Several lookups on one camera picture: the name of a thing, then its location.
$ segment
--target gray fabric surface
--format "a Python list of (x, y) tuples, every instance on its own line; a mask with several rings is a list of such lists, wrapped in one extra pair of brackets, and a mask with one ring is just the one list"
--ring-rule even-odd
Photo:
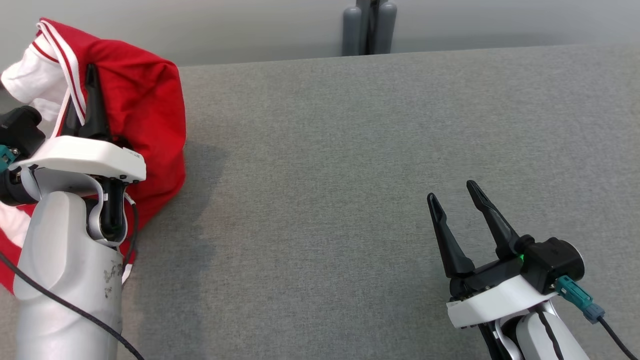
[[(640, 354), (640, 48), (538, 47), (181, 69), (188, 180), (140, 238), (124, 334), (147, 359), (488, 359), (454, 329), (435, 192), (476, 265), (465, 181), (557, 236)], [(592, 359), (604, 330), (554, 302)], [(16, 303), (0, 293), (0, 348)], [(131, 359), (121, 348), (119, 359)]]

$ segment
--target teal connector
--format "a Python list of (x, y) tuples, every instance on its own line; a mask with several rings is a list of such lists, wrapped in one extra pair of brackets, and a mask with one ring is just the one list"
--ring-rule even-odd
[(2, 159), (2, 161), (0, 161), (0, 172), (9, 168), (9, 165), (15, 161), (16, 157), (16, 154), (14, 154), (11, 149), (5, 145), (0, 145), (0, 158)]
[(593, 297), (567, 275), (560, 276), (556, 280), (556, 291), (560, 296), (576, 305), (591, 323), (597, 323), (598, 317), (604, 315), (604, 310), (593, 303)]

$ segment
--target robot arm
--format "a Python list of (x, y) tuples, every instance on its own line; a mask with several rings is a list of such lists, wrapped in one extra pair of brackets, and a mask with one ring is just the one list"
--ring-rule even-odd
[(111, 141), (97, 71), (88, 71), (86, 123), (65, 121), (75, 136), (45, 140), (28, 106), (0, 117), (0, 200), (37, 203), (18, 267), (5, 261), (17, 274), (18, 360), (114, 360), (117, 340), (142, 359), (120, 336), (118, 246), (125, 189), (145, 180), (146, 165)]
[(589, 359), (550, 302), (560, 295), (591, 323), (606, 324), (604, 310), (575, 283), (584, 276), (578, 250), (557, 238), (536, 243), (530, 235), (519, 236), (475, 181), (467, 181), (467, 189), (491, 229), (498, 256), (479, 268), (460, 249), (436, 196), (428, 195), (445, 275), (451, 279), (447, 311), (453, 326), (478, 327), (493, 360)]

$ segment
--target red cloth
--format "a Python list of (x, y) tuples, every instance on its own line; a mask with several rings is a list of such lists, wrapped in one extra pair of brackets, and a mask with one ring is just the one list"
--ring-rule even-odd
[[(147, 180), (127, 188), (138, 206), (142, 228), (177, 194), (186, 175), (182, 153), (186, 139), (185, 111), (178, 68), (170, 61), (125, 42), (100, 39), (52, 20), (40, 19), (38, 28), (38, 41), (29, 48), (46, 58), (44, 61), (59, 63), (68, 85), (66, 94), (71, 94), (81, 122), (84, 123), (87, 98), (84, 76), (87, 65), (95, 64), (112, 134), (125, 138), (144, 157)], [(5, 83), (6, 88), (10, 92), (16, 88), (16, 94), (20, 87), (30, 86), (9, 82)], [(65, 94), (60, 93), (60, 112), (65, 111), (64, 97)], [(60, 122), (61, 117), (58, 117), (54, 134), (59, 133)], [(33, 212), (32, 206), (21, 209), (29, 216)], [(125, 212), (131, 233), (131, 207), (126, 205)], [(4, 230), (1, 218), (0, 227)], [(5, 233), (0, 234), (0, 250), (17, 263), (21, 244), (10, 241)], [(120, 250), (126, 253), (128, 248), (127, 239)], [(12, 291), (13, 274), (5, 266), (0, 266), (0, 284)]]

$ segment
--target red jacket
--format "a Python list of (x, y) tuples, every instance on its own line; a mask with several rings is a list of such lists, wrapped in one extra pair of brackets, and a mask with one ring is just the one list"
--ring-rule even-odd
[[(186, 139), (184, 101), (178, 68), (170, 61), (118, 40), (103, 40), (57, 22), (40, 19), (34, 42), (22, 61), (2, 74), (4, 87), (43, 117), (39, 128), (57, 136), (71, 98), (84, 124), (84, 75), (95, 64), (113, 136), (125, 138), (147, 164), (147, 180), (127, 193), (136, 201), (142, 228), (182, 187)], [(0, 204), (0, 251), (15, 264), (34, 206)], [(126, 205), (132, 231), (131, 207)], [(129, 240), (121, 245), (123, 253)], [(125, 274), (131, 271), (127, 265)], [(0, 284), (13, 290), (13, 273), (0, 266)]]

